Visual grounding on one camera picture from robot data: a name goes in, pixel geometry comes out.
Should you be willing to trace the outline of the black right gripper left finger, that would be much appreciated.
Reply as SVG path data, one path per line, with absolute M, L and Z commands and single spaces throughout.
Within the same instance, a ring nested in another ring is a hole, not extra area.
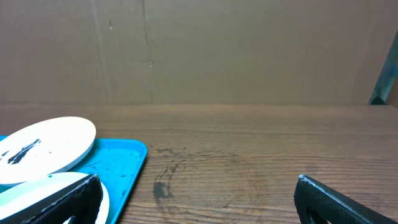
M 88 174 L 10 219 L 24 218 L 22 223 L 95 223 L 102 200 L 103 186 L 99 176 Z

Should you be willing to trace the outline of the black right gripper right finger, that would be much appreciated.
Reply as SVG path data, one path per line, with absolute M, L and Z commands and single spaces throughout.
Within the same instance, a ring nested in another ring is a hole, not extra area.
M 304 224 L 397 224 L 305 174 L 298 177 L 294 204 Z

